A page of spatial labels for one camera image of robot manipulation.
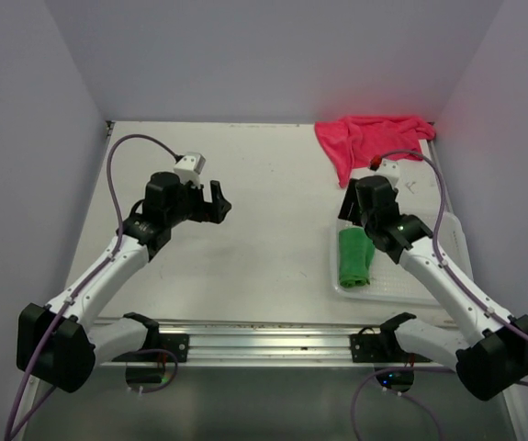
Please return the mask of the clear plastic tray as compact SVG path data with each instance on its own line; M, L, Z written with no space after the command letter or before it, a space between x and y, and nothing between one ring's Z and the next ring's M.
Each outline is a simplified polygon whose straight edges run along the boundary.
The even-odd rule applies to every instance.
M352 300L395 302L416 306L438 305L436 299L415 277L395 265L387 255L376 252L370 267L370 284L360 288L341 288L339 272L339 231L353 224L337 220L331 227L329 248L329 274L334 290ZM455 264L468 276L473 276L466 237L461 221L451 212L445 212L438 235L442 251L449 254Z

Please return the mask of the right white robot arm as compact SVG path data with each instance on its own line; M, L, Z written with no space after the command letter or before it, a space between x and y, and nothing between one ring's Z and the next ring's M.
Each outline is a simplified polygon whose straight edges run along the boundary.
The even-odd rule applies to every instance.
M338 217L363 228L378 251L427 288L458 330L402 312L380 325L375 347L389 360L415 354L443 365L488 401L528 376L528 315L515 317L487 296L439 249L420 218L400 212L397 195L383 176L353 179Z

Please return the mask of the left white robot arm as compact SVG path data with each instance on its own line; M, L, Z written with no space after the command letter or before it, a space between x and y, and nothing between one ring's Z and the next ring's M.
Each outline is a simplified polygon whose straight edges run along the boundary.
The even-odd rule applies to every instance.
M231 210L219 181L204 188L171 172L151 176L105 252L46 305L30 303L19 315L17 367L66 391L79 390L99 365L123 356L147 361L164 351L158 323L135 312L103 329L99 313L123 285L169 243L184 221L220 224Z

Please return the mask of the green towel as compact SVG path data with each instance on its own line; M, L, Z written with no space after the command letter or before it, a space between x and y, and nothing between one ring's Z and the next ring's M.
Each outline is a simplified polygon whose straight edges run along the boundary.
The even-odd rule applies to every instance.
M362 228L339 231L339 272L341 288L360 288L370 284L370 267L375 246Z

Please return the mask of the pink towel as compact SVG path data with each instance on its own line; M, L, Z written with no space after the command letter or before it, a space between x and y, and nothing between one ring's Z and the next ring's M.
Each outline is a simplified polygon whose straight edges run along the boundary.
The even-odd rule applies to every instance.
M395 159L417 158L421 141L431 141L436 131L432 124L414 116L345 116L318 121L314 133L331 161L341 188L347 187L352 171L368 167L381 154L393 152Z

